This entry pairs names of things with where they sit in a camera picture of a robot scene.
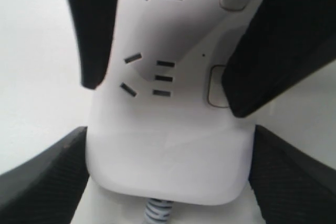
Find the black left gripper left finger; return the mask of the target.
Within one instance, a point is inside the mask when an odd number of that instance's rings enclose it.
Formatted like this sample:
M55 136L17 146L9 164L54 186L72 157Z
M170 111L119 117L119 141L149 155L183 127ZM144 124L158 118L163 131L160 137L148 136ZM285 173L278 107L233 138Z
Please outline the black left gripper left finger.
M71 223L89 173L85 126L1 174L1 223Z

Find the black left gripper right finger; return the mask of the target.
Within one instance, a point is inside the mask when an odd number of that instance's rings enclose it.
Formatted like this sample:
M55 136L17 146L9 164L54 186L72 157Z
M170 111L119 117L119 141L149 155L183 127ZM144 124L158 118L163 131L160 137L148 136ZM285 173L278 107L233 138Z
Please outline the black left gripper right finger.
M261 125L249 182L266 223L335 223L335 169Z

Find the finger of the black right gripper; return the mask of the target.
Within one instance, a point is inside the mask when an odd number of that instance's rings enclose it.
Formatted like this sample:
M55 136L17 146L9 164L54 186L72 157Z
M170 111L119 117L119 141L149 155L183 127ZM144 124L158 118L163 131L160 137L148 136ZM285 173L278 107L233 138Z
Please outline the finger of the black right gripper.
M81 85L96 89L110 60L118 0L68 0L75 28Z
M335 61L335 0L262 0L222 75L245 118Z

